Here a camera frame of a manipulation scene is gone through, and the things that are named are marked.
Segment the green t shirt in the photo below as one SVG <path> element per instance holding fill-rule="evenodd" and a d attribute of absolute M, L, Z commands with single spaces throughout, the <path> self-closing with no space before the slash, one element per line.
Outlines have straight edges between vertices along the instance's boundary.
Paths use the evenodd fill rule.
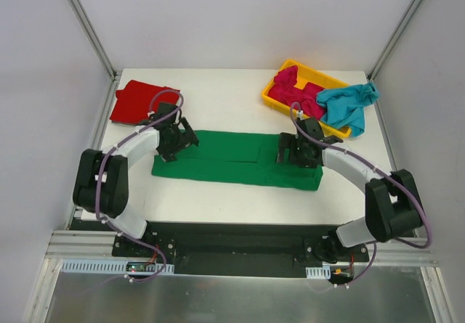
<path fill-rule="evenodd" d="M 247 184 L 316 191 L 323 169 L 277 163 L 277 134 L 196 131 L 199 145 L 191 145 L 165 162 L 156 155 L 151 174 L 170 179 Z"/>

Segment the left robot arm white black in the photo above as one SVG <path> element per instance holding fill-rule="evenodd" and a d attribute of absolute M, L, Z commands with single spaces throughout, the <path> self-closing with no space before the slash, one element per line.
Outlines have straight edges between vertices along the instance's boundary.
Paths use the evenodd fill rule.
<path fill-rule="evenodd" d="M 73 203 L 127 238 L 128 247 L 136 256 L 145 257 L 151 252 L 162 256 L 153 244 L 149 222 L 129 207 L 129 169 L 150 153 L 164 163 L 174 162 L 179 152 L 198 144 L 181 107 L 162 102 L 119 142 L 104 150 L 82 152 Z"/>

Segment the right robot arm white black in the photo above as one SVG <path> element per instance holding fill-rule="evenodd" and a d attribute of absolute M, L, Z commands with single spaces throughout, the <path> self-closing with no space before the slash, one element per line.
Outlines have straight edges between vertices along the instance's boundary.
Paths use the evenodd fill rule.
<path fill-rule="evenodd" d="M 386 173 L 353 152 L 337 136 L 325 136 L 314 118 L 294 120 L 296 133 L 281 133 L 277 163 L 300 168 L 326 167 L 354 184 L 365 196 L 365 215 L 332 229 L 312 252 L 322 262 L 336 263 L 355 247 L 390 240 L 426 225 L 426 215 L 413 175 Z"/>

